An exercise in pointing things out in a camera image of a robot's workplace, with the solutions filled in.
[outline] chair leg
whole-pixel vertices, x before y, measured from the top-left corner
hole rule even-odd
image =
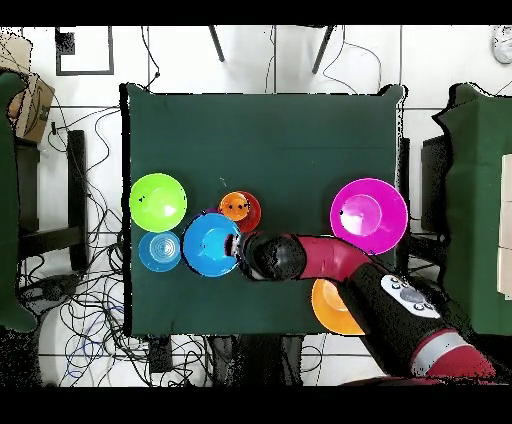
[[[320,66],[320,62],[324,57],[325,49],[327,48],[327,43],[331,38],[331,34],[334,31],[334,25],[328,25],[327,30],[325,31],[324,39],[322,40],[322,44],[320,44],[320,50],[318,50],[318,54],[316,56],[315,64],[313,66],[313,73],[316,74],[318,72],[318,67]]]
[[[210,29],[213,44],[215,44],[215,49],[217,50],[217,54],[219,55],[219,60],[221,62],[224,62],[224,54],[222,53],[222,48],[220,47],[219,37],[217,37],[217,31],[215,31],[215,25],[208,25],[208,28]]]

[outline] green tablecloth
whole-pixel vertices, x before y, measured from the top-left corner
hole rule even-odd
[[[512,98],[452,87],[439,119],[453,145],[446,177],[451,233],[444,286],[480,334],[512,335],[512,301],[497,292],[501,158],[512,153]]]
[[[11,72],[0,73],[0,169],[2,175],[2,207],[0,207],[0,326],[29,332],[36,328],[34,316],[16,298],[18,283],[18,228],[20,205],[18,173],[14,149],[14,131],[7,119],[12,98],[26,83]]]
[[[362,177],[394,182],[400,86],[381,96],[154,95],[126,87],[131,184],[153,172],[182,183],[188,210],[178,235],[233,190],[260,200],[260,230],[330,234],[330,205],[343,185]],[[311,308],[311,280],[256,284],[239,270],[205,278],[183,261],[154,273],[138,258],[143,235],[132,222],[133,334],[325,331]]]

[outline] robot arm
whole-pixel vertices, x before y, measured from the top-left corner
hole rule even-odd
[[[447,325],[419,291],[341,239],[249,233],[232,252],[253,280],[336,281],[340,296],[366,334],[363,342],[388,374],[495,375],[492,364]]]

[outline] white object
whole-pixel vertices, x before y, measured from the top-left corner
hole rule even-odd
[[[512,249],[512,202],[501,202],[500,246]]]
[[[512,25],[498,25],[494,30],[492,52],[498,62],[512,63]]]
[[[512,202],[512,155],[501,159],[501,201]]]
[[[512,250],[498,248],[498,291],[512,296]]]
[[[407,309],[412,315],[422,318],[440,318],[438,312],[428,304],[429,308],[425,308],[426,299],[423,295],[394,275],[385,275],[380,280],[380,285],[390,296]]]

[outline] pink bowl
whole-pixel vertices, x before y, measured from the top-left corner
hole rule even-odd
[[[336,237],[369,254],[380,255],[400,241],[409,214],[395,187],[375,178],[363,178],[338,192],[330,220]]]

